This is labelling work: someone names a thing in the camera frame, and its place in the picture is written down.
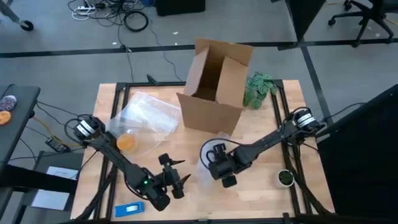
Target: floor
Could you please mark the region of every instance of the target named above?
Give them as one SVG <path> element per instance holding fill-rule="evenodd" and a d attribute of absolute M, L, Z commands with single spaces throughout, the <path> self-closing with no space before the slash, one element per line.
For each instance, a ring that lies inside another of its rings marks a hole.
<path fill-rule="evenodd" d="M 67 2 L 15 0 L 12 9 L 23 19 L 32 21 L 35 30 L 25 32 L 0 15 L 0 54 L 112 49 L 120 46 L 118 27 L 102 27 L 94 20 L 74 21 Z M 206 11 L 196 14 L 159 17 L 154 8 L 143 11 L 153 20 L 152 29 L 162 45 L 193 44 L 197 37 L 229 42 L 295 41 L 289 12 L 283 1 L 271 4 L 266 0 L 213 0 L 206 3 Z M 79 4 L 81 1 L 74 2 L 71 7 Z M 325 4 L 308 29 L 305 40 L 355 39 L 359 32 L 358 18 L 337 19 L 333 27 L 327 25 L 332 15 L 342 12 L 341 1 Z M 387 18 L 398 21 L 398 16 L 394 14 L 387 15 Z M 398 34 L 398 26 L 388 24 Z M 128 47 L 157 46 L 155 36 L 149 29 L 132 33 L 122 27 L 120 37 Z M 370 22 L 363 38 L 386 37 L 379 26 Z M 316 74 L 308 71 L 308 61 L 301 49 L 278 51 L 276 47 L 255 48 L 250 74 L 261 71 L 270 73 L 276 79 L 300 80 L 307 106 L 314 110 L 318 119 L 327 116 L 325 110 L 333 114 L 350 104 L 367 102 L 398 83 L 398 44 L 366 44 L 357 49 L 349 45 L 313 46 L 307 49 Z M 177 75 L 185 80 L 193 51 L 176 50 L 166 54 L 176 65 Z M 130 58 L 135 82 L 146 82 L 146 74 L 151 74 L 158 81 L 176 81 L 173 67 L 164 60 L 162 52 L 137 52 L 130 54 Z M 37 85 L 42 90 L 40 101 L 78 114 L 93 111 L 100 83 L 115 82 L 131 82 L 130 68 L 124 53 L 0 57 L 0 84 Z M 61 122 L 71 118 L 62 111 L 46 109 Z M 333 119 L 337 120 L 349 111 Z M 56 135 L 64 137 L 59 124 L 41 111 L 36 112 Z M 29 121 L 28 126 L 45 132 L 35 121 Z M 50 151 L 44 144 L 44 137 L 28 129 L 22 138 L 35 154 L 41 150 Z M 30 152 L 24 145 L 18 144 L 13 157 L 21 156 L 30 156 Z M 32 168 L 34 163 L 24 159 L 13 164 Z M 18 194 L 13 195 L 8 208 L 10 212 L 16 209 L 20 197 Z M 29 223 L 39 223 L 37 217 L 32 215 Z M 12 217 L 3 217 L 0 223 L 10 223 L 11 220 Z"/>

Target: round snack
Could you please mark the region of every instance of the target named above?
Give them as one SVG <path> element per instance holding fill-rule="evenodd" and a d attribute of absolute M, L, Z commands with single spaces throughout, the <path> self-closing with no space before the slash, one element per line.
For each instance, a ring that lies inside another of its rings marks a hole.
<path fill-rule="evenodd" d="M 11 113 L 8 111 L 0 111 L 0 125 L 6 124 L 11 120 Z"/>
<path fill-rule="evenodd" d="M 0 99 L 0 111 L 10 111 L 14 109 L 17 104 L 17 98 L 15 96 L 9 95 Z"/>
<path fill-rule="evenodd" d="M 122 134 L 116 141 L 118 148 L 122 151 L 132 150 L 136 146 L 136 138 L 133 134 Z"/>

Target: chair wheel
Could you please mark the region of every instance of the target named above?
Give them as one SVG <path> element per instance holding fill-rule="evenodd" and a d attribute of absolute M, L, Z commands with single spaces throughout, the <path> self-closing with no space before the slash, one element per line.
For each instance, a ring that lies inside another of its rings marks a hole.
<path fill-rule="evenodd" d="M 21 28 L 22 28 L 23 30 L 25 30 L 25 31 L 32 31 L 33 28 L 34 28 L 33 23 L 31 23 L 31 22 L 29 22 L 29 21 L 24 21 L 24 22 L 26 23 L 26 25 L 27 25 L 28 27 L 20 25 Z"/>
<path fill-rule="evenodd" d="M 357 48 L 360 44 L 361 44 L 361 43 L 359 43 L 359 42 L 355 42 L 355 43 L 351 44 L 351 46 L 352 46 L 353 48 Z"/>
<path fill-rule="evenodd" d="M 329 26 L 333 26 L 333 25 L 335 25 L 335 23 L 336 23 L 336 20 L 335 20 L 335 19 L 331 19 L 331 20 L 329 20 L 329 22 L 328 22 Z"/>
<path fill-rule="evenodd" d="M 351 4 L 347 4 L 344 6 L 344 10 L 349 11 L 353 6 Z"/>

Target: plant pot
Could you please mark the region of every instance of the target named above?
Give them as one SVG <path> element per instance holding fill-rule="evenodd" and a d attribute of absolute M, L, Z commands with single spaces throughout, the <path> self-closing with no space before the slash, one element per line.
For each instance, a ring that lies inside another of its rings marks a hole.
<path fill-rule="evenodd" d="M 294 184 L 294 176 L 287 169 L 280 170 L 275 176 L 275 184 L 279 188 L 290 187 Z"/>

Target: cardboard box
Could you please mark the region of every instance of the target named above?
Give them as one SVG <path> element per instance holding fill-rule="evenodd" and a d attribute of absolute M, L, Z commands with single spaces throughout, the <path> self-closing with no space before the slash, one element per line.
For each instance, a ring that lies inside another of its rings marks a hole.
<path fill-rule="evenodd" d="M 229 135 L 243 110 L 243 95 L 253 47 L 197 39 L 195 58 L 183 94 L 177 93 L 184 125 Z"/>

